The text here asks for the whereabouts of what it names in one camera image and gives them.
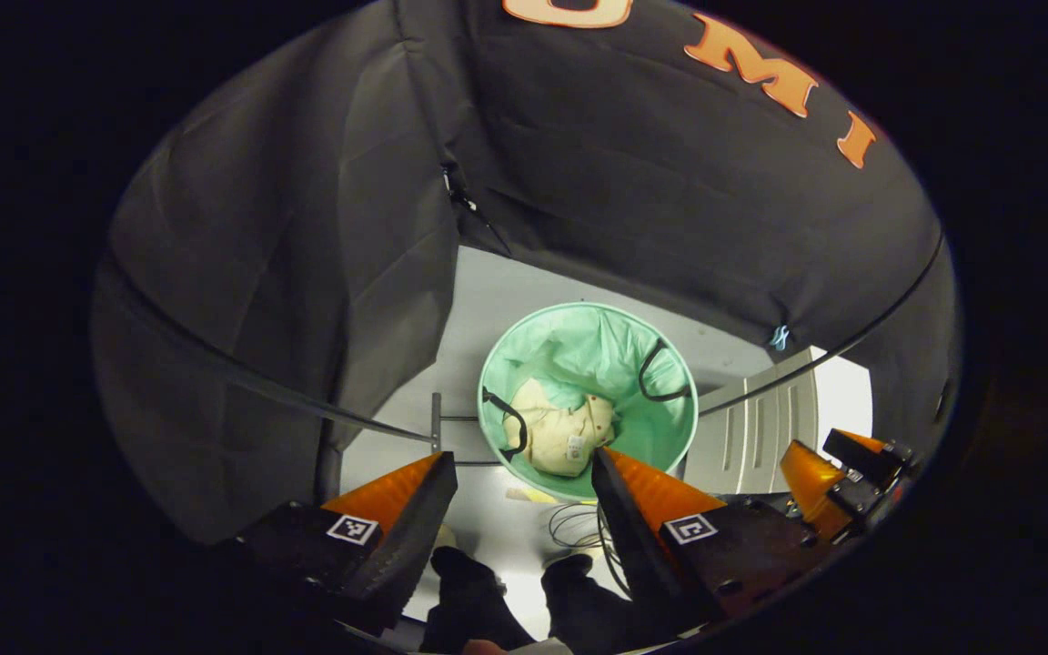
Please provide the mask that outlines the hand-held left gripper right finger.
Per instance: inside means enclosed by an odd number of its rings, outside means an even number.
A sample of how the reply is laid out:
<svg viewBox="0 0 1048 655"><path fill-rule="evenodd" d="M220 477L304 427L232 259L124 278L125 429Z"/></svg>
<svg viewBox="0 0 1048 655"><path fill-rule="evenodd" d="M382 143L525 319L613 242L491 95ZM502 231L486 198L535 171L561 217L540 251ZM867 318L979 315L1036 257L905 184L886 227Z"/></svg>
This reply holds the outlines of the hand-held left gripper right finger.
<svg viewBox="0 0 1048 655"><path fill-rule="evenodd" d="M611 447L591 485L632 601L686 630L752 613L822 564L818 532L758 500L724 502Z"/></svg>

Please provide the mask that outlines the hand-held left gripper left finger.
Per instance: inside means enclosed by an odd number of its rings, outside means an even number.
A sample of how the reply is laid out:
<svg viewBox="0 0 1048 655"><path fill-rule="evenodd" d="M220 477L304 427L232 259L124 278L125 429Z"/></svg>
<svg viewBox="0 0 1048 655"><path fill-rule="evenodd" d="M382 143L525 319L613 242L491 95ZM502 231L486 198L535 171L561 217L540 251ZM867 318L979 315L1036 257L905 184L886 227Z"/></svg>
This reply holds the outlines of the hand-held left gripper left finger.
<svg viewBox="0 0 1048 655"><path fill-rule="evenodd" d="M236 554L316 623L378 637L402 618L458 488L434 452L320 505L290 501L236 534Z"/></svg>

